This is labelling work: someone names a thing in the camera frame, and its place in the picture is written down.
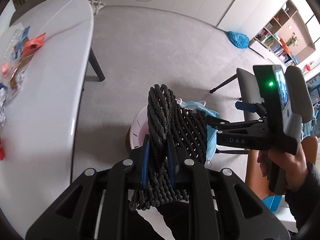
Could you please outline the person's right hand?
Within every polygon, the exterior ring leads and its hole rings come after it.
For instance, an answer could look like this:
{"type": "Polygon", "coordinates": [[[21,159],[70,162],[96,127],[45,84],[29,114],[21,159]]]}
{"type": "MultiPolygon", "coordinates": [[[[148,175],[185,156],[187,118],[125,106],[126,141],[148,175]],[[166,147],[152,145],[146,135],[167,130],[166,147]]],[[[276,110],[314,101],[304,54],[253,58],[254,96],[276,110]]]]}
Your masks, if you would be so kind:
{"type": "Polygon", "coordinates": [[[309,172],[301,143],[298,145],[296,155],[271,149],[268,152],[268,159],[285,171],[289,190],[297,191],[303,186],[309,172]]]}

